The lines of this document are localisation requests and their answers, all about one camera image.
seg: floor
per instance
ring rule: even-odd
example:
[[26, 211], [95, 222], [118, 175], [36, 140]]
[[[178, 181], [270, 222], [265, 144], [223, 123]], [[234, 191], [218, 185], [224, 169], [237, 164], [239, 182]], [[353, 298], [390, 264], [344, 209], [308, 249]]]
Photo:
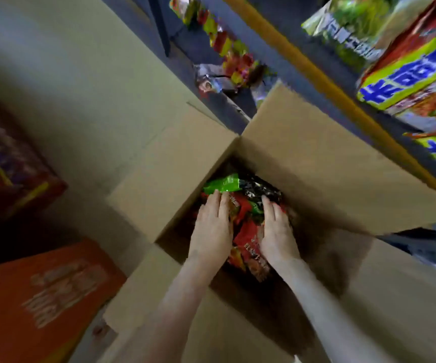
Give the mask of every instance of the floor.
[[149, 245], [107, 195], [185, 102], [212, 113], [100, 0], [0, 0], [0, 101], [70, 186], [46, 216], [130, 274]]

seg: cardboard box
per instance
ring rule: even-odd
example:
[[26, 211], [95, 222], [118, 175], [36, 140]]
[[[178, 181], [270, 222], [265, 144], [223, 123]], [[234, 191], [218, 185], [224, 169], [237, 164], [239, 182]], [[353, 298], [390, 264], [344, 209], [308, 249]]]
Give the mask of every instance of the cardboard box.
[[[366, 309], [374, 294], [368, 286], [378, 283], [388, 290], [388, 284], [395, 282], [395, 278], [383, 279], [378, 265], [391, 268], [387, 261], [401, 253], [370, 235], [436, 222], [435, 191], [281, 84], [241, 137], [190, 107], [186, 116], [149, 144], [136, 171], [109, 200], [149, 242], [157, 242], [182, 263], [191, 234], [179, 220], [203, 183], [230, 157], [282, 190], [299, 213], [303, 239], [308, 242], [303, 256], [318, 279], [338, 298]], [[398, 274], [410, 275], [416, 266], [423, 267], [407, 254], [397, 260], [400, 264], [392, 269], [399, 268]], [[431, 272], [435, 283], [429, 293], [436, 298], [436, 271]], [[413, 282], [410, 279], [394, 290], [414, 289], [415, 276]], [[303, 361], [318, 356], [320, 344], [300, 304], [279, 277], [267, 284], [252, 283], [224, 267], [211, 287], [287, 352], [300, 354]], [[401, 299], [401, 295], [388, 296], [386, 309], [374, 304], [374, 316], [361, 318], [370, 321], [370, 327], [378, 326], [379, 316], [394, 312], [389, 311], [391, 301], [401, 303]], [[405, 320], [407, 327], [402, 326], [401, 315], [395, 316], [399, 322], [392, 334], [400, 343], [393, 344], [392, 350], [421, 342], [412, 356], [428, 356], [426, 351], [435, 348], [436, 358], [436, 340], [434, 346], [428, 342], [432, 329], [436, 334], [435, 316], [423, 308], [417, 312], [419, 316]], [[418, 321], [414, 328], [413, 320]]]

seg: person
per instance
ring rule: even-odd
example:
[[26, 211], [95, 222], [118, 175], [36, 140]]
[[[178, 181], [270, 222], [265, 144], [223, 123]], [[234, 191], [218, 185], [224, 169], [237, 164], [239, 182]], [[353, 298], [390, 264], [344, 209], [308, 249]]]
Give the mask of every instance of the person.
[[[215, 191], [201, 206], [188, 258], [161, 303], [133, 333], [115, 361], [169, 363], [181, 360], [196, 310], [232, 247], [229, 200], [228, 193]], [[394, 362], [355, 326], [300, 258], [289, 220], [280, 206], [264, 196], [263, 211], [261, 251], [296, 295], [330, 361]]]

